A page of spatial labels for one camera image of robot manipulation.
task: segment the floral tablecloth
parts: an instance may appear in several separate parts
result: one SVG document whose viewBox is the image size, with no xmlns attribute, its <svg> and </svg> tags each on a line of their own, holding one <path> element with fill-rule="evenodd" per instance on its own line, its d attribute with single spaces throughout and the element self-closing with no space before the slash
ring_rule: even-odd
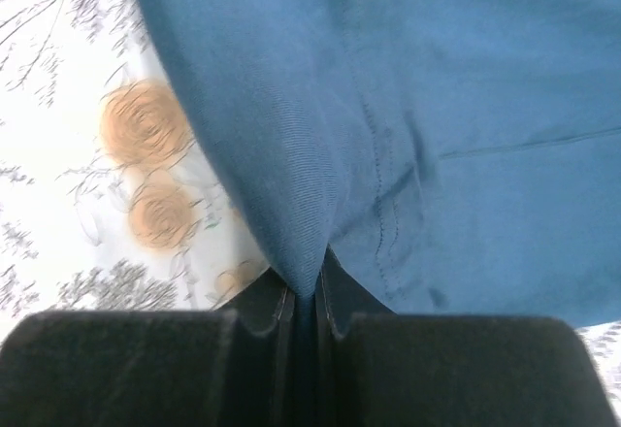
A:
<svg viewBox="0 0 621 427">
<path fill-rule="evenodd" d="M 267 268 L 136 0 L 0 0 L 0 102 L 0 340 L 45 309 L 210 309 Z M 620 334 L 580 331 L 617 412 Z"/>
</svg>

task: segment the floral pattern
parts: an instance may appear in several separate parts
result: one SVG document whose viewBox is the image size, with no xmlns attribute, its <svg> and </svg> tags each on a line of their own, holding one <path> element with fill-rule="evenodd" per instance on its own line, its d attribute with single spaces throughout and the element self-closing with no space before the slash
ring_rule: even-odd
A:
<svg viewBox="0 0 621 427">
<path fill-rule="evenodd" d="M 46 309 L 212 309 L 267 268 L 136 0 L 0 0 L 0 101 L 0 341 Z M 580 331 L 617 412 L 620 328 Z"/>
</svg>

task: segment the black plastic part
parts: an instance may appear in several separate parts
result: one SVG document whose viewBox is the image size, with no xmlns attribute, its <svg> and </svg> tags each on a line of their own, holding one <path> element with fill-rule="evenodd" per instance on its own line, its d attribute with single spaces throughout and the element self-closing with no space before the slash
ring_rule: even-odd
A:
<svg viewBox="0 0 621 427">
<path fill-rule="evenodd" d="M 216 312 L 43 312 L 0 352 L 0 426 L 290 425 L 293 294 Z"/>
<path fill-rule="evenodd" d="M 584 345 L 560 321 L 396 315 L 330 252 L 315 301 L 320 425 L 617 425 Z"/>
</svg>

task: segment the blue fabric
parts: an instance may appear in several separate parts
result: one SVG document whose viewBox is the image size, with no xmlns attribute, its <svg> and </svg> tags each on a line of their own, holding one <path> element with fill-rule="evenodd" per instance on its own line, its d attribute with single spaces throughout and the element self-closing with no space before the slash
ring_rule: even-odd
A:
<svg viewBox="0 0 621 427">
<path fill-rule="evenodd" d="M 330 242 L 397 312 L 621 316 L 621 0 L 140 0 L 306 303 Z"/>
</svg>

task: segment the orange flower print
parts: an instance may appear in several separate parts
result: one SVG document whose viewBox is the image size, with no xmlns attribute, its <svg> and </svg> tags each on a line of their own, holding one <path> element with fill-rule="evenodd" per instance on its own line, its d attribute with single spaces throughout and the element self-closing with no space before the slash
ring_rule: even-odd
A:
<svg viewBox="0 0 621 427">
<path fill-rule="evenodd" d="M 223 299 L 231 299 L 242 292 L 263 272 L 260 263 L 242 262 L 236 269 L 226 270 L 215 279 L 215 292 Z"/>
<path fill-rule="evenodd" d="M 196 224 L 192 200 L 178 185 L 148 183 L 134 194 L 129 226 L 143 246 L 185 246 L 194 236 Z"/>
<path fill-rule="evenodd" d="M 110 156 L 147 170 L 170 168 L 186 153 L 192 133 L 172 89 L 150 80 L 108 95 L 100 134 Z"/>
</svg>

